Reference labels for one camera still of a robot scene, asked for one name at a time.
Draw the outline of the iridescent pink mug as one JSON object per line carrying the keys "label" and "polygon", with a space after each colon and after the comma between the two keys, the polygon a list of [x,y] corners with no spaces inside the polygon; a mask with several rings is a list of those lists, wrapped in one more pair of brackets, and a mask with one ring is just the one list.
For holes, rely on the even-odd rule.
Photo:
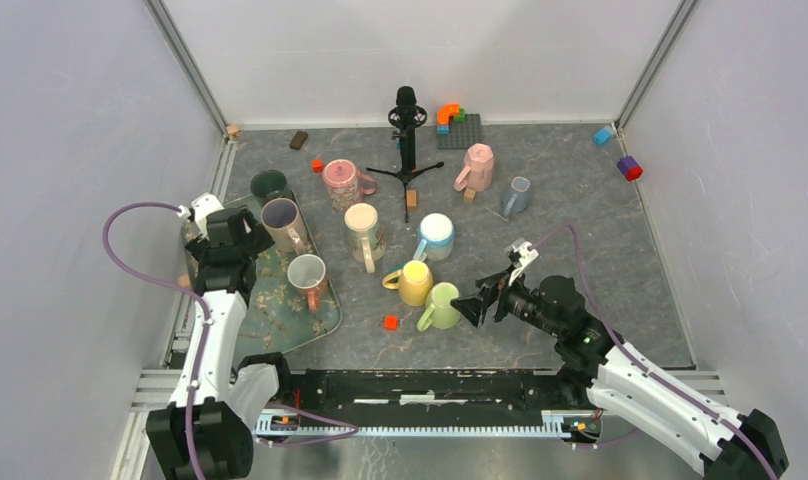
{"label": "iridescent pink mug", "polygon": [[296,255],[307,253],[307,230],[298,205],[289,198],[276,198],[261,210],[261,222],[277,248]]}

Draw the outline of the dark green mug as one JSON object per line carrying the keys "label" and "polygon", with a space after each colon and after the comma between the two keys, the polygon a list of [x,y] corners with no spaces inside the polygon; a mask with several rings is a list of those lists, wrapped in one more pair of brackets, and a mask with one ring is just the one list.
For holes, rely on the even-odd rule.
{"label": "dark green mug", "polygon": [[260,207],[277,198],[296,201],[286,176],[279,170],[270,169],[258,173],[251,180],[249,189]]}

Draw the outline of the salmon flower mug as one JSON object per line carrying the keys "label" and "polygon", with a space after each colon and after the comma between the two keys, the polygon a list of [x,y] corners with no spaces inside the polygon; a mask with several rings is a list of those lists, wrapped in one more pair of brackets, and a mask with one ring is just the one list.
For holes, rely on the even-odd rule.
{"label": "salmon flower mug", "polygon": [[317,313],[329,287],[324,261],[314,254],[299,255],[290,262],[287,279],[306,298],[309,310]]}

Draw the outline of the small grey-blue mug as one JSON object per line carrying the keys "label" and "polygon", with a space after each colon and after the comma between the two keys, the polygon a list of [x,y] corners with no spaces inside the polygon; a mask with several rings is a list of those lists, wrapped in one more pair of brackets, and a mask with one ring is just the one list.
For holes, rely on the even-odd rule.
{"label": "small grey-blue mug", "polygon": [[533,190],[530,180],[522,176],[514,177],[504,194],[501,215],[504,218],[509,218],[525,211],[532,195]]}

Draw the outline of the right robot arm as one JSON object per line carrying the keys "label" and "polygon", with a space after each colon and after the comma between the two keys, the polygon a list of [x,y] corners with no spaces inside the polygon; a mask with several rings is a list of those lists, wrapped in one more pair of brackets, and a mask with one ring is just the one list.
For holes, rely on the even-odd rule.
{"label": "right robot arm", "polygon": [[778,479],[789,459],[776,422],[754,409],[728,407],[656,366],[586,308],[573,279],[554,275],[534,289],[500,272],[475,283],[477,293],[451,305],[474,326],[490,309],[555,338],[563,361],[560,400],[617,415],[705,479]]}

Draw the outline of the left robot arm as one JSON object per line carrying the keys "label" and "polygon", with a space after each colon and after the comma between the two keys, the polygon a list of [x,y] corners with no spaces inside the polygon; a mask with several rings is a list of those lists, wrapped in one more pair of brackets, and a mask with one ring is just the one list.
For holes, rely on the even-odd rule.
{"label": "left robot arm", "polygon": [[255,417],[229,404],[230,376],[256,260],[274,242],[246,208],[214,211],[204,224],[186,245],[197,263],[190,351],[167,406],[149,413],[146,434],[168,479],[241,479],[253,462]]}

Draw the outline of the light green mug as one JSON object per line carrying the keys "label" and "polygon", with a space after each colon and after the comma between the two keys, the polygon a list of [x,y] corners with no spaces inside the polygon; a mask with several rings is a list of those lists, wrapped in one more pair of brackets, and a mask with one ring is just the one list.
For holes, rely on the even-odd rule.
{"label": "light green mug", "polygon": [[461,313],[451,301],[460,296],[458,288],[449,282],[436,284],[425,301],[425,310],[417,322],[417,330],[423,332],[429,328],[448,329],[456,325]]}

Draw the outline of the yellow mug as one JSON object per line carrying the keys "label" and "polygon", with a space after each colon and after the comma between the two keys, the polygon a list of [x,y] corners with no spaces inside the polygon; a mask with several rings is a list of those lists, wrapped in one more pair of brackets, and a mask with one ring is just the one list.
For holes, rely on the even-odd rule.
{"label": "yellow mug", "polygon": [[403,303],[415,307],[425,303],[433,285],[431,270],[426,263],[419,260],[405,263],[382,280],[384,288],[397,290]]}

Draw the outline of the blue white mug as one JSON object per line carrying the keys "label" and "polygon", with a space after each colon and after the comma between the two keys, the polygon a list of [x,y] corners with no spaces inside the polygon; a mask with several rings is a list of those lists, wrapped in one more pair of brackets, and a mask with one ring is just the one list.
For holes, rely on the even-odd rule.
{"label": "blue white mug", "polygon": [[451,219],[442,213],[426,215],[418,227],[419,243],[414,260],[442,261],[452,252],[455,229]]}

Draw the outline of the pink octagonal mug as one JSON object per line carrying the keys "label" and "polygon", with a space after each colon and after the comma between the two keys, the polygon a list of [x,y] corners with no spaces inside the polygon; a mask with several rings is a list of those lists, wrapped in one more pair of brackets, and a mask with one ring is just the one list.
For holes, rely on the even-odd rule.
{"label": "pink octagonal mug", "polygon": [[494,154],[489,145],[476,143],[468,148],[464,156],[461,172],[454,181],[454,189],[462,191],[472,189],[482,192],[492,181],[494,170]]}

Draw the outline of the pink ghost pattern mug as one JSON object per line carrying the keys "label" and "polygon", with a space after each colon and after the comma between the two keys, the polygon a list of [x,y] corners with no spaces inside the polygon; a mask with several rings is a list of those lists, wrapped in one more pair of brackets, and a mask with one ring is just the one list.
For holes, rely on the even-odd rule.
{"label": "pink ghost pattern mug", "polygon": [[378,188],[373,177],[347,159],[335,159],[326,164],[322,178],[332,206],[339,212],[361,203],[365,196],[374,194]]}

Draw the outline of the tall seashell cream mug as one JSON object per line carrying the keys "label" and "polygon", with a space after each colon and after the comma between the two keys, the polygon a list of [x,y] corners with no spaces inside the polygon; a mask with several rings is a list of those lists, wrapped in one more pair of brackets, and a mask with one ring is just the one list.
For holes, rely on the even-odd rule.
{"label": "tall seashell cream mug", "polygon": [[356,203],[345,211],[344,222],[352,257],[367,273],[374,273],[387,246],[377,210],[368,203]]}

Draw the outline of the floral green tray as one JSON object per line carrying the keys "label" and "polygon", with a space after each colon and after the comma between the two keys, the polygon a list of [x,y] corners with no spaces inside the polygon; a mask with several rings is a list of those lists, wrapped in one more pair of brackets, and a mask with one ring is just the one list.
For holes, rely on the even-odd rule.
{"label": "floral green tray", "polygon": [[[261,210],[255,197],[223,204],[224,208],[247,208],[261,224]],[[201,235],[193,222],[183,223],[181,245]],[[288,281],[287,269],[296,258],[273,245],[256,257],[256,282],[250,303],[236,336],[234,360],[249,355],[288,353],[333,333],[341,324],[343,313],[333,287],[321,299],[319,311],[309,310],[306,298]]]}

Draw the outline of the red cube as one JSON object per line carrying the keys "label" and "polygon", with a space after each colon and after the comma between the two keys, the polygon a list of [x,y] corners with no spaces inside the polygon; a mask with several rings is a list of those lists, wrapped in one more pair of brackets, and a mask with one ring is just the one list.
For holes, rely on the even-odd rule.
{"label": "red cube", "polygon": [[399,319],[397,316],[386,316],[384,318],[383,326],[386,330],[395,331],[398,328]]}

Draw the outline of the brown block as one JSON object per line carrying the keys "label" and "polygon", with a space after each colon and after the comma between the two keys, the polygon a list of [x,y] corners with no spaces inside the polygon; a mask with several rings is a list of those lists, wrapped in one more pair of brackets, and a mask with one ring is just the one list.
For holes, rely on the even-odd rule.
{"label": "brown block", "polygon": [[309,134],[306,131],[297,131],[289,143],[289,148],[295,151],[300,151],[307,142],[308,138]]}

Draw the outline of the grey lego baseplate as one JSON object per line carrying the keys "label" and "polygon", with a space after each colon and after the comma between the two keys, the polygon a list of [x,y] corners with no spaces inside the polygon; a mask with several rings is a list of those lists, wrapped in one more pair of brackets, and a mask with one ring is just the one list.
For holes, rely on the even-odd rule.
{"label": "grey lego baseplate", "polygon": [[464,122],[448,124],[448,135],[437,134],[437,148],[439,150],[467,150],[483,139],[480,114],[466,114]]}

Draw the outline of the orange curved block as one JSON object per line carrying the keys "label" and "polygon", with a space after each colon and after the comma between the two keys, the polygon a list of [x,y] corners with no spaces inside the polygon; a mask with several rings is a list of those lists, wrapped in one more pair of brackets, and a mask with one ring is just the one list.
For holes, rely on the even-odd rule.
{"label": "orange curved block", "polygon": [[436,123],[438,125],[448,125],[453,121],[454,117],[460,115],[460,105],[457,103],[446,104],[439,108],[436,114]]}

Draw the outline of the purple red block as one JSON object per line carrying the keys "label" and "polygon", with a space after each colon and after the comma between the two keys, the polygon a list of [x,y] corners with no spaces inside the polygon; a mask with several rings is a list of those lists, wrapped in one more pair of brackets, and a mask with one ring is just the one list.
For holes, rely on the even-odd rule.
{"label": "purple red block", "polygon": [[617,169],[628,182],[639,179],[644,173],[642,166],[633,156],[620,158],[617,162]]}

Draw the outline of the black microphone on tripod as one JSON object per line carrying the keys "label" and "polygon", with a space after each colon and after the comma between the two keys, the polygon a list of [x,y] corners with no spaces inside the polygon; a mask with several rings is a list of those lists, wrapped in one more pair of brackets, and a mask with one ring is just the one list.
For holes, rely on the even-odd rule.
{"label": "black microphone on tripod", "polygon": [[426,110],[417,103],[414,89],[411,86],[401,86],[396,93],[396,106],[387,115],[389,124],[395,128],[392,139],[398,142],[401,168],[398,171],[367,168],[368,172],[392,176],[402,183],[404,188],[405,223],[408,223],[410,218],[410,210],[407,206],[408,184],[427,171],[441,169],[445,165],[444,162],[440,161],[417,169],[416,129],[423,126],[427,118]]}

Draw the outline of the blue block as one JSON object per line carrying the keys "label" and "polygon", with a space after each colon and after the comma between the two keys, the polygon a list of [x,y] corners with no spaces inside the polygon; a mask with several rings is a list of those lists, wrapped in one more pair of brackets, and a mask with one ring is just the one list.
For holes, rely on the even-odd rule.
{"label": "blue block", "polygon": [[592,137],[593,142],[598,146],[604,146],[607,144],[615,135],[615,130],[612,126],[607,125],[600,128]]}

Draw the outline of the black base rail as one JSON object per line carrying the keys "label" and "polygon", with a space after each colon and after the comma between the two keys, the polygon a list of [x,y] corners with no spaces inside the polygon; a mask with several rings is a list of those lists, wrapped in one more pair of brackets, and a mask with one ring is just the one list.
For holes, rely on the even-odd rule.
{"label": "black base rail", "polygon": [[549,370],[294,370],[275,403],[369,427],[536,426],[543,411],[593,411]]}

